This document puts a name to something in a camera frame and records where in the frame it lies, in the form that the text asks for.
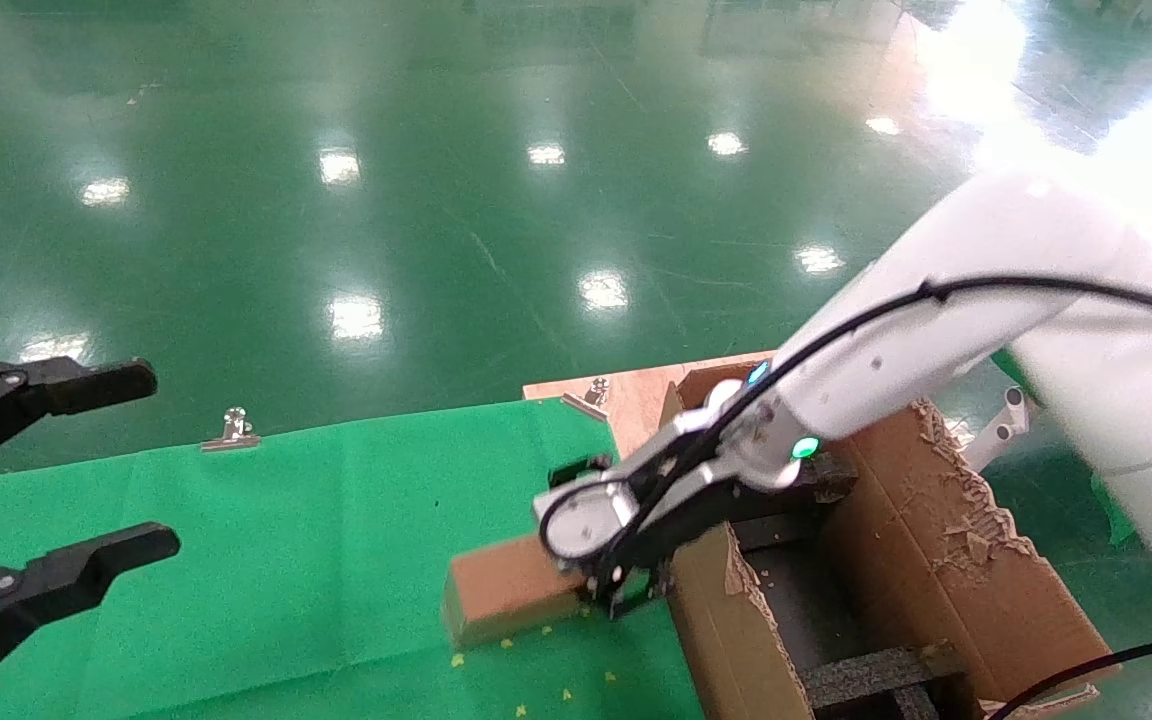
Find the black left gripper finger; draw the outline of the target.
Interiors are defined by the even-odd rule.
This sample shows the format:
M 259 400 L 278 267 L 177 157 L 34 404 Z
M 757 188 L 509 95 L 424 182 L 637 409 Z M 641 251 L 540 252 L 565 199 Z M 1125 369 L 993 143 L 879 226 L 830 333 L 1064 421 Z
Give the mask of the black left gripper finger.
M 119 575 L 179 551 L 170 526 L 142 523 L 52 550 L 20 569 L 0 566 L 0 662 L 41 626 L 96 609 Z
M 100 366 L 68 356 L 0 361 L 0 446 L 46 416 L 88 414 L 156 392 L 156 370 L 142 357 Z

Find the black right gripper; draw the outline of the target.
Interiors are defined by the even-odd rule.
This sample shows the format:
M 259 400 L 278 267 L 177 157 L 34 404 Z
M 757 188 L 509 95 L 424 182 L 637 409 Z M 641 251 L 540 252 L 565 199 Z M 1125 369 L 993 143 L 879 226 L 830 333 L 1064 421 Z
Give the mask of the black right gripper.
M 548 488 L 590 486 L 613 467 L 611 455 L 593 455 L 550 471 Z M 646 520 L 616 547 L 585 564 L 591 607 L 612 621 L 664 600 L 673 588 L 670 564 L 679 553 L 708 533 L 730 526 L 741 552 L 761 552 L 813 541 L 832 511 L 851 495 L 859 475 L 850 461 L 817 454 L 799 461 L 791 486 L 751 488 L 737 478 L 719 479 L 664 498 L 662 518 Z

